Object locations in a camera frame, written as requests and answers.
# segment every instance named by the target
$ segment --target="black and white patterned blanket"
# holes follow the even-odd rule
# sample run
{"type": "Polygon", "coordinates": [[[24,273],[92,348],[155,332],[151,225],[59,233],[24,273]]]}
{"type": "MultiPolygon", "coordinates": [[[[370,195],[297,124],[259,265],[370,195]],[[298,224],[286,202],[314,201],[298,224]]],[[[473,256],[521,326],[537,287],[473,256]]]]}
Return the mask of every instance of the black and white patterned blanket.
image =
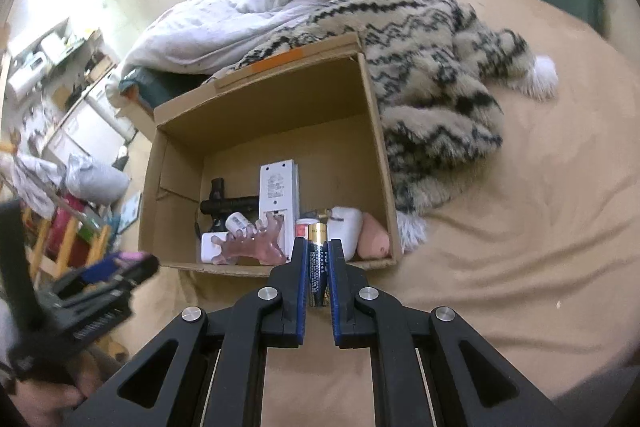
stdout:
{"type": "Polygon", "coordinates": [[[364,48],[402,249],[412,250],[424,240],[425,211],[460,193],[502,143],[502,110],[484,83],[548,98],[557,82],[553,62],[535,58],[513,31],[489,29],[456,0],[334,0],[232,69],[347,32],[357,32],[364,48]]]}

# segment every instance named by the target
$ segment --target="plastic bag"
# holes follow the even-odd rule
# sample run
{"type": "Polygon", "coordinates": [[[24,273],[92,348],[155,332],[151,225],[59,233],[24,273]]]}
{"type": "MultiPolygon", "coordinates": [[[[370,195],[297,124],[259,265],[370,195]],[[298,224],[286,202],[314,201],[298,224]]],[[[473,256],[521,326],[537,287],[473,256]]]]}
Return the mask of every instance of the plastic bag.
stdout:
{"type": "Polygon", "coordinates": [[[129,177],[90,156],[69,155],[66,188],[76,198],[109,205],[124,196],[129,177]]]}

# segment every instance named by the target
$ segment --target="zigzag pattern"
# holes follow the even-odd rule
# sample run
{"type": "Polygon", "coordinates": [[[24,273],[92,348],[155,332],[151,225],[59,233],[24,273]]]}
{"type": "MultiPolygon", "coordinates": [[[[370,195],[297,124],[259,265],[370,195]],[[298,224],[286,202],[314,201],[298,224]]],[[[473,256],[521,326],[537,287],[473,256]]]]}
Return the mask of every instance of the zigzag pattern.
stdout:
{"type": "MultiPolygon", "coordinates": [[[[456,0],[333,0],[258,46],[236,69],[347,32],[359,34],[376,86],[396,207],[422,211],[414,194],[428,186],[423,181],[454,173],[501,146],[493,130],[500,129],[502,111],[481,80],[507,77],[528,45],[508,30],[492,32],[471,6],[456,0]],[[466,49],[472,57],[463,56],[466,49]],[[395,117],[385,124],[388,108],[395,117]]],[[[451,187],[447,196],[444,183],[438,197],[423,194],[421,200],[444,203],[457,192],[451,187]]]]}

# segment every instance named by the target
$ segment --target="metal screw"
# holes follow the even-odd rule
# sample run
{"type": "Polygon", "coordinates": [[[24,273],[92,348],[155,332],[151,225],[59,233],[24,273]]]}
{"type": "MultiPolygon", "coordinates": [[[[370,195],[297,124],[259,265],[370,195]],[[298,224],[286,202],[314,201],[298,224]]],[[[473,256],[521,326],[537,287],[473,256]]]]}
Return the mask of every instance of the metal screw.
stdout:
{"type": "Polygon", "coordinates": [[[258,297],[263,301],[270,301],[278,296],[278,290],[272,286],[265,286],[258,290],[258,297]]]}
{"type": "Polygon", "coordinates": [[[440,306],[436,309],[436,317],[443,322],[451,322],[456,318],[456,312],[448,306],[440,306]]]}
{"type": "Polygon", "coordinates": [[[380,293],[378,292],[378,290],[376,290],[371,286],[364,286],[364,288],[360,288],[358,295],[360,296],[361,299],[365,299],[366,301],[372,301],[377,299],[380,293]]]}
{"type": "Polygon", "coordinates": [[[180,317],[187,322],[195,322],[202,317],[202,310],[197,306],[189,306],[182,310],[180,317]]]}

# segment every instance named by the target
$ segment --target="bed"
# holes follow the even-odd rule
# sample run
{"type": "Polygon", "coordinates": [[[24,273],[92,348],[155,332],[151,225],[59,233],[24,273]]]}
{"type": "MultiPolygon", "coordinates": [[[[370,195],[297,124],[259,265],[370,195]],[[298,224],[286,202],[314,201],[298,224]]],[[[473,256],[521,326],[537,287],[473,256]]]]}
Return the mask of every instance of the bed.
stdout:
{"type": "MultiPolygon", "coordinates": [[[[486,177],[433,211],[427,243],[369,282],[413,308],[451,306],[556,397],[640,341],[640,74],[542,1],[461,1],[552,57],[558,97],[492,87],[504,144],[486,177]]],[[[138,349],[186,304],[219,309],[261,283],[163,269],[117,340],[138,349]]],[[[338,350],[330,325],[328,311],[311,311],[301,349],[270,351],[263,425],[374,424],[368,353],[338,350]]]]}

